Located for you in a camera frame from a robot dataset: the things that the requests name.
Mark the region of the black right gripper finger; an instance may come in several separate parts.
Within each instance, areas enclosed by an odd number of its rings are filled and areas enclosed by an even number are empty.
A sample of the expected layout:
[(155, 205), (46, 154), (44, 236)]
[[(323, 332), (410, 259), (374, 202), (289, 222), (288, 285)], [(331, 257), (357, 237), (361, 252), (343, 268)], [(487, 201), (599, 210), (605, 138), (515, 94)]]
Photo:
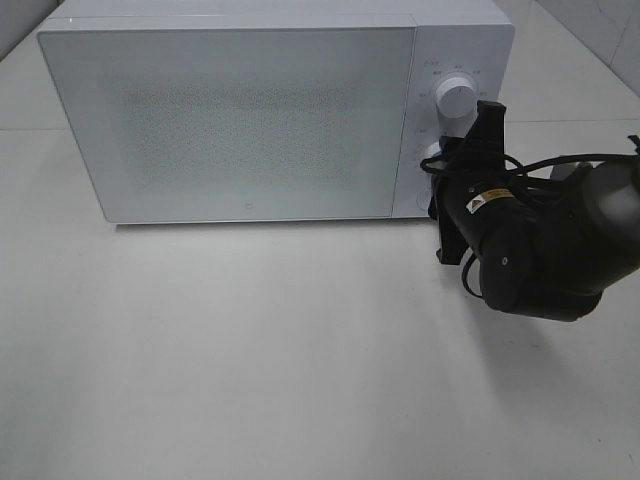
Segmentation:
[(441, 160), (453, 160), (457, 155), (460, 154), (462, 144), (462, 137), (443, 135), (439, 140), (439, 158)]

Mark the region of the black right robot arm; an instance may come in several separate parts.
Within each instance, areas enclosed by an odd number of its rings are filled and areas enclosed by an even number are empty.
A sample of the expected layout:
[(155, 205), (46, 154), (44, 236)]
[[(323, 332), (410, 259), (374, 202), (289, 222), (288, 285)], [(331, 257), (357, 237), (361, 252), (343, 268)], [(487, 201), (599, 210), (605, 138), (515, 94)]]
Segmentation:
[(420, 167), (443, 265), (503, 313), (572, 322), (639, 269), (639, 155), (577, 154), (525, 165), (453, 139)]

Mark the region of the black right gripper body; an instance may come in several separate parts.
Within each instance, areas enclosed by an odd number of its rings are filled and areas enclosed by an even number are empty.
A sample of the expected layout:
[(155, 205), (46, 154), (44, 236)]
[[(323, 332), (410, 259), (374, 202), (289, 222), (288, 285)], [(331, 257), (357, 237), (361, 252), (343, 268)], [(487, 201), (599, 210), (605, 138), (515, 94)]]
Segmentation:
[(478, 149), (430, 159), (430, 216), (438, 222), (442, 250), (482, 250), (510, 215), (504, 156)]

